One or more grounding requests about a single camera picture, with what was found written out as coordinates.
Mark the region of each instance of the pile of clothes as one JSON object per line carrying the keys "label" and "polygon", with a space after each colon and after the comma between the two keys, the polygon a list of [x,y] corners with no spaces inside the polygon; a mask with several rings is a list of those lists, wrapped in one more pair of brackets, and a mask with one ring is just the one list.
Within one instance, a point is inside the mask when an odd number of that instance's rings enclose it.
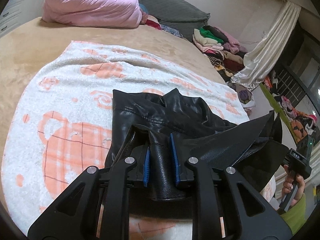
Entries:
{"label": "pile of clothes", "polygon": [[244,68],[243,58],[247,49],[221,28],[206,25],[199,30],[194,29],[192,38],[225,82]]}
{"label": "pile of clothes", "polygon": [[278,94],[278,79],[276,78],[276,72],[274,70],[270,73],[270,77],[267,76],[265,78],[264,85],[272,94],[278,105],[283,109],[286,117],[290,121],[296,141],[299,142],[305,136],[310,135],[314,141],[317,142],[320,131],[317,127],[316,115],[298,111],[292,106],[288,98]]}

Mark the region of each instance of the cream curtain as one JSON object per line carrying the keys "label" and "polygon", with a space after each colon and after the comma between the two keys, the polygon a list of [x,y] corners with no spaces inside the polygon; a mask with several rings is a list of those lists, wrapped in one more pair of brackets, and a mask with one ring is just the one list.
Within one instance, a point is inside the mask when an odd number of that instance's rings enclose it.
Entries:
{"label": "cream curtain", "polygon": [[289,36],[298,20],[301,7],[287,1],[281,9],[268,34],[258,43],[253,51],[244,56],[245,68],[231,78],[238,83],[254,90],[261,83],[277,62]]}

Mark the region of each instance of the hand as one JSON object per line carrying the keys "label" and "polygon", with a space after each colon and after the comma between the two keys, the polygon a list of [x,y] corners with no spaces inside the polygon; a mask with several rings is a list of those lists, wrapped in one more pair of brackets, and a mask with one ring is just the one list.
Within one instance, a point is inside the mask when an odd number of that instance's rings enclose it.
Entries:
{"label": "hand", "polygon": [[[285,194],[288,194],[288,193],[291,192],[291,190],[293,189],[292,182],[294,180],[293,176],[290,176],[289,166],[288,165],[284,165],[284,170],[288,175],[285,177],[285,180],[284,180],[284,183],[283,183],[282,197]],[[306,184],[304,182],[304,178],[300,174],[297,174],[296,180],[299,183],[299,187],[298,187],[298,191],[297,191],[294,199],[292,200],[292,202],[290,204],[291,207],[293,207],[295,204],[297,204],[299,202],[299,200],[302,198],[303,192],[304,192],[304,188],[306,186]]]}

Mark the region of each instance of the red cloth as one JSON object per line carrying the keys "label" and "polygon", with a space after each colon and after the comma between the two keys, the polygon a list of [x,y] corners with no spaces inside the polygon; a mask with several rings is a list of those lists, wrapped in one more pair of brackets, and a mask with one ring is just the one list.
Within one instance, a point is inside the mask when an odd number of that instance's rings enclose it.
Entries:
{"label": "red cloth", "polygon": [[146,25],[151,26],[151,27],[154,27],[154,28],[156,28],[156,29],[158,29],[158,30],[162,30],[162,28],[161,28],[161,26],[160,26],[159,23],[156,23],[156,22],[151,21],[151,20],[147,20],[147,21],[146,21]]}
{"label": "red cloth", "polygon": [[240,64],[238,62],[235,62],[235,61],[227,59],[227,58],[224,59],[223,63],[224,63],[225,68],[227,68],[235,73],[239,72],[240,70],[242,70],[244,68],[243,64]]}

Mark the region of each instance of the black gripper frame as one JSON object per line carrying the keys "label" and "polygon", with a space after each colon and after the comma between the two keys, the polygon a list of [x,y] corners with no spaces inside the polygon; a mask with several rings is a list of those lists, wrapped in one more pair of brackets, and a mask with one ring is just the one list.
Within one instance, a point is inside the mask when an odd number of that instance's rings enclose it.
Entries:
{"label": "black gripper frame", "polygon": [[[190,162],[174,136],[171,143],[176,186],[194,192],[192,240],[291,239],[287,224],[237,170],[215,170],[201,159]],[[134,162],[126,158],[101,170],[88,167],[32,224],[28,238],[128,240],[130,188],[148,186],[148,145],[134,148],[130,157]]]}

